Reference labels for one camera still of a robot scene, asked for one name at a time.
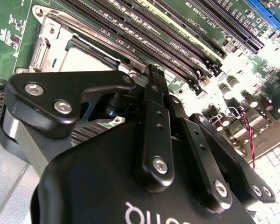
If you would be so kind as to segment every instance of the black ram slot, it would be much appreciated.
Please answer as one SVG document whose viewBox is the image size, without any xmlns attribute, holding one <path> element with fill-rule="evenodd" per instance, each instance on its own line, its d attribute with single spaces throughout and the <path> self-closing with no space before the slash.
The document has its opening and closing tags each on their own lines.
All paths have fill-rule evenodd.
<svg viewBox="0 0 280 224">
<path fill-rule="evenodd" d="M 163 0 L 154 0 L 154 2 L 163 8 L 168 14 L 170 14 L 171 18 L 174 18 L 177 23 L 181 24 L 182 27 L 185 28 L 189 33 L 195 36 L 198 40 L 202 41 L 206 46 L 210 46 L 215 50 L 215 53 L 224 59 L 227 54 L 214 42 L 211 38 L 201 32 L 198 28 L 194 27 L 190 22 L 188 22 L 183 16 L 181 16 L 177 11 L 171 8 L 166 2 Z"/>
<path fill-rule="evenodd" d="M 220 5 L 212 0 L 189 0 L 201 12 L 205 13 L 211 20 L 218 24 L 222 29 L 226 30 L 234 39 L 245 46 L 253 53 L 258 53 L 264 47 L 264 44 L 243 27 L 238 21 L 226 18 L 229 15 Z"/>
<path fill-rule="evenodd" d="M 88 18 L 90 21 L 93 21 L 94 23 L 97 23 L 99 26 L 107 29 L 113 35 L 118 35 L 118 33 L 122 33 L 122 31 L 119 30 L 116 26 L 114 26 L 112 23 L 106 21 L 105 19 L 98 17 L 97 14 L 94 13 L 93 11 L 85 10 L 85 8 L 81 4 L 78 4 L 78 2 L 76 0 L 60 0 L 60 1 L 62 1 L 64 4 L 66 4 L 73 11 L 76 11 L 77 13 Z M 181 71 L 179 68 L 172 66 L 172 64 L 170 62 L 160 58 L 159 55 L 154 53 L 152 50 L 148 49 L 144 44 L 141 44 L 141 43 L 135 41 L 133 38 L 131 38 L 127 35 L 124 35 L 124 36 L 119 35 L 119 37 L 124 42 L 126 42 L 127 44 L 130 44 L 138 51 L 146 54 L 148 57 L 150 57 L 152 60 L 154 60 L 157 64 L 159 64 L 164 69 L 168 70 L 175 76 L 178 76 L 181 79 L 183 79 L 185 82 L 190 80 L 192 83 L 198 84 L 198 81 L 195 77 L 186 75 L 185 72 Z"/>
<path fill-rule="evenodd" d="M 202 52 L 196 45 L 191 43 L 188 39 L 186 39 L 182 35 L 176 33 L 170 26 L 168 26 L 166 23 L 164 23 L 162 20 L 156 17 L 153 13 L 145 10 L 143 7 L 139 6 L 133 0 L 123 0 L 123 1 L 117 0 L 117 3 L 119 3 L 120 6 L 126 9 L 125 13 L 127 12 L 133 13 L 135 18 L 140 19 L 146 24 L 148 24 L 149 26 L 151 26 L 152 29 L 149 29 L 149 31 L 152 32 L 153 34 L 159 33 L 167 37 L 171 42 L 171 43 L 167 42 L 168 46 L 172 44 L 173 48 L 177 47 L 178 49 L 181 49 L 186 54 L 188 54 L 186 56 L 187 58 L 192 57 L 192 60 L 194 59 L 199 61 L 214 73 L 218 71 L 217 68 L 221 65 L 219 62 L 214 62 L 208 55 Z"/>
<path fill-rule="evenodd" d="M 87 5 L 85 2 L 78 0 L 83 4 L 85 7 L 92 10 L 92 7 Z M 132 31 L 133 35 L 141 37 L 141 42 L 145 42 L 144 45 L 149 47 L 151 50 L 156 51 L 159 56 L 163 57 L 165 60 L 170 61 L 173 65 L 179 67 L 182 69 L 185 73 L 188 75 L 195 74 L 197 76 L 197 71 L 199 71 L 201 74 L 203 74 L 202 70 L 198 68 L 193 62 L 188 60 L 185 56 L 182 56 L 178 51 L 175 49 L 172 49 L 172 51 L 175 52 L 175 54 L 172 54 L 171 52 L 166 50 L 167 43 L 163 40 L 159 40 L 158 42 L 154 41 L 155 35 L 151 34 L 150 32 L 143 33 L 137 26 L 134 25 L 131 21 L 125 20 L 124 14 L 120 11 L 116 11 L 120 16 L 116 15 L 112 12 L 112 8 L 110 8 L 110 5 L 106 4 L 103 1 L 94 1 L 91 0 L 91 2 L 96 5 L 96 7 L 100 8 L 101 12 L 108 14 L 109 20 L 116 20 L 120 22 L 121 24 L 124 24 L 125 28 L 128 28 L 130 31 Z"/>
<path fill-rule="evenodd" d="M 126 27 L 128 27 L 129 30 L 133 31 L 135 35 L 141 36 L 143 41 L 147 41 L 149 45 L 153 47 L 156 47 L 157 49 L 161 50 L 158 52 L 159 56 L 162 57 L 170 57 L 170 61 L 175 64 L 175 66 L 183 67 L 185 69 L 185 72 L 191 74 L 199 70 L 200 73 L 202 71 L 200 68 L 197 67 L 196 64 L 194 64 L 192 61 L 188 60 L 184 55 L 182 55 L 180 52 L 178 52 L 176 49 L 171 48 L 170 50 L 167 50 L 168 43 L 165 42 L 163 39 L 159 39 L 159 41 L 155 41 L 155 38 L 158 37 L 155 34 L 152 34 L 151 32 L 143 33 L 142 29 L 139 28 L 139 26 L 135 25 L 132 20 L 126 20 L 125 15 L 123 12 L 119 10 L 114 10 L 113 6 L 109 5 L 105 1 L 101 0 L 90 0 L 94 5 L 99 7 L 102 12 L 105 12 L 108 14 L 108 16 L 112 17 L 112 19 L 115 19 L 117 21 L 120 21 L 121 24 L 124 24 Z"/>
<path fill-rule="evenodd" d="M 140 7 L 135 1 L 117 0 L 117 2 L 121 6 L 125 7 L 126 10 L 128 10 L 129 12 L 132 12 L 137 18 L 140 18 L 142 21 L 149 24 L 154 30 L 156 30 L 159 33 L 162 33 L 168 39 L 171 39 L 174 44 L 183 49 L 187 49 L 187 53 L 189 53 L 191 57 L 194 57 L 202 63 L 205 63 L 207 60 L 210 60 L 209 57 L 206 54 L 204 54 L 199 48 L 197 48 L 193 43 L 191 43 L 183 36 L 177 34 L 166 23 L 155 17 L 151 12 L 145 10 L 143 7 Z"/>
</svg>

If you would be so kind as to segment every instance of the blue connector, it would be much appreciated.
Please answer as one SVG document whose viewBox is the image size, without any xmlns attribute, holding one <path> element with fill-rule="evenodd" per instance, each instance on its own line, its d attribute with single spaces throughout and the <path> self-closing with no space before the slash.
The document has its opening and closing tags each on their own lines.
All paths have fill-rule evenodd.
<svg viewBox="0 0 280 224">
<path fill-rule="evenodd" d="M 280 22 L 258 0 L 246 0 L 274 28 L 280 30 Z"/>
</svg>

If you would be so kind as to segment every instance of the gray surface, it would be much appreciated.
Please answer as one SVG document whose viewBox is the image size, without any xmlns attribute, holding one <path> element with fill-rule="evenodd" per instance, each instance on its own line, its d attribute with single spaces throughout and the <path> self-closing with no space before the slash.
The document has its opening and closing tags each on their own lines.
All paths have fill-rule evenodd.
<svg viewBox="0 0 280 224">
<path fill-rule="evenodd" d="M 30 198 L 38 176 L 25 162 L 0 145 L 0 223 L 30 223 Z"/>
<path fill-rule="evenodd" d="M 0 224 L 31 223 L 30 200 L 38 182 L 37 173 L 32 166 L 28 166 L 27 171 L 0 213 Z"/>
</svg>

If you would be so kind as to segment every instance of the wire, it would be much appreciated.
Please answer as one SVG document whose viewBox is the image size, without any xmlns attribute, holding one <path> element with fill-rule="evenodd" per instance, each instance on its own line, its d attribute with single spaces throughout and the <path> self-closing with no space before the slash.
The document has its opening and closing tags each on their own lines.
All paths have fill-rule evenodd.
<svg viewBox="0 0 280 224">
<path fill-rule="evenodd" d="M 254 131 L 253 128 L 250 126 L 248 119 L 246 118 L 246 114 L 243 112 L 241 113 L 241 116 L 245 122 L 245 124 L 248 127 L 248 133 L 249 133 L 249 140 L 250 140 L 250 149 L 251 149 L 251 157 L 252 157 L 252 163 L 253 163 L 253 169 L 255 169 L 255 145 L 253 142 L 253 135 L 254 135 Z"/>
<path fill-rule="evenodd" d="M 241 118 L 241 115 L 240 113 L 238 112 L 238 110 L 233 107 L 233 106 L 230 106 L 230 107 L 227 107 L 226 110 L 225 110 L 225 114 L 227 117 L 230 117 L 230 118 L 236 118 L 236 119 L 240 119 Z"/>
</svg>

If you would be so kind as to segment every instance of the ram slot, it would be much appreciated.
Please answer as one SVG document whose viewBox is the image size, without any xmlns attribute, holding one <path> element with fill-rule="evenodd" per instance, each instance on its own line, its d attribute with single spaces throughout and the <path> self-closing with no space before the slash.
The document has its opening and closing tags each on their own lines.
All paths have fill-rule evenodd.
<svg viewBox="0 0 280 224">
<path fill-rule="evenodd" d="M 85 5 L 77 2 L 76 0 L 60 0 L 60 1 L 63 2 L 65 5 L 67 5 L 69 8 L 71 8 L 73 11 L 76 11 L 77 13 L 88 18 L 89 21 L 92 21 L 92 22 L 98 24 L 100 27 L 105 28 L 106 30 L 108 30 L 110 32 L 110 34 L 117 35 L 125 43 L 130 44 L 139 52 L 143 52 L 148 57 L 150 57 L 153 61 L 155 61 L 156 64 L 161 66 L 163 69 L 166 69 L 169 72 L 171 72 L 173 75 L 180 77 L 185 82 L 190 80 L 192 83 L 198 84 L 198 81 L 195 76 L 188 75 L 182 69 L 172 66 L 171 62 L 161 58 L 157 53 L 155 53 L 153 50 L 151 50 L 145 44 L 135 41 L 135 39 L 131 38 L 128 35 L 123 35 L 122 30 L 118 29 L 117 26 L 115 26 L 113 23 L 107 21 L 103 17 L 98 16 L 94 11 L 90 10 Z"/>
</svg>

